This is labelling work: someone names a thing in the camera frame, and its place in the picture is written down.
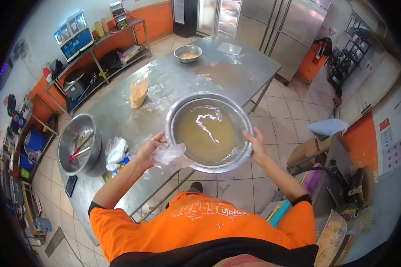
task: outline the black bag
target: black bag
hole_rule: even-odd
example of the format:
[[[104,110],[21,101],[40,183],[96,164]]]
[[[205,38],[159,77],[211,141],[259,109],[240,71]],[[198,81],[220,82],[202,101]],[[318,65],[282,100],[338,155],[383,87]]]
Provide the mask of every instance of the black bag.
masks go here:
[[[120,61],[120,54],[122,54],[122,48],[115,49],[108,52],[100,59],[100,65],[105,71],[106,69],[118,69],[122,67],[122,62]]]

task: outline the yellowish liquid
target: yellowish liquid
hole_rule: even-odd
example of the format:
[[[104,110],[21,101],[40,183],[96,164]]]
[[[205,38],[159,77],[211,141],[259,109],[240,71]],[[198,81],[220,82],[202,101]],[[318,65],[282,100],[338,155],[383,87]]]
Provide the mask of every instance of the yellowish liquid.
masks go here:
[[[211,108],[193,109],[182,116],[176,138],[186,144],[186,154],[195,161],[219,162],[236,147],[235,129],[228,116],[217,116]]]
[[[183,53],[180,55],[180,57],[182,59],[192,59],[194,57],[197,57],[198,55],[196,55],[195,53]]]

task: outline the purple bag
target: purple bag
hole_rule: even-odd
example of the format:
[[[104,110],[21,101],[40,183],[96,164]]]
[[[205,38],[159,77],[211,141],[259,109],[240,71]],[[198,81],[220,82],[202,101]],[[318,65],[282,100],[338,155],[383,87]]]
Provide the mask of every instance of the purple bag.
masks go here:
[[[313,167],[322,167],[321,163],[315,163]],[[319,179],[323,170],[311,170],[303,183],[303,188],[309,191],[311,195],[315,193],[316,186],[318,186]]]

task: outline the cardboard box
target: cardboard box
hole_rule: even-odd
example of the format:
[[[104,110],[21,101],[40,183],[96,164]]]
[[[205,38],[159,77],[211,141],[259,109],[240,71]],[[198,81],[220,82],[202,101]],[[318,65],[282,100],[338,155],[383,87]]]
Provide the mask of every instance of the cardboard box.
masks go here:
[[[345,148],[346,152],[351,152],[351,148],[349,147],[349,145],[347,144],[347,142],[340,133],[337,133],[334,136],[330,136],[327,139],[323,140],[322,142],[318,142],[319,150],[326,150],[330,148],[331,138],[337,138],[337,140]]]
[[[317,153],[318,151],[328,150],[331,145],[331,139],[337,138],[337,140],[342,144],[342,146],[346,149],[347,152],[350,152],[351,149],[348,144],[345,142],[345,139],[341,134],[335,134],[334,136],[327,137],[325,140],[320,142],[317,138],[313,137],[306,142],[300,144],[298,147],[294,148],[291,156],[288,158],[286,162],[287,166],[292,166],[295,163],[303,160],[304,158],[308,158],[311,155]],[[301,169],[308,169],[315,164],[315,158],[310,159],[304,163],[299,165]]]
[[[294,148],[291,156],[286,162],[287,166],[291,166],[300,160],[307,158],[319,151],[319,144],[316,138],[310,138],[306,142],[300,144],[298,147]],[[310,161],[304,162],[300,167],[306,167],[315,164],[315,159],[312,158]]]

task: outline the fire extinguisher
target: fire extinguisher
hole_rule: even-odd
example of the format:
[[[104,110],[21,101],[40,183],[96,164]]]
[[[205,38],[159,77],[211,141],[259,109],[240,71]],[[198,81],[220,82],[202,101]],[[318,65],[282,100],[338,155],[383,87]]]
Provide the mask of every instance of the fire extinguisher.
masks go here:
[[[319,44],[318,50],[312,59],[312,62],[317,65],[322,56],[330,56],[332,53],[332,42],[328,37],[313,41],[314,44]]]

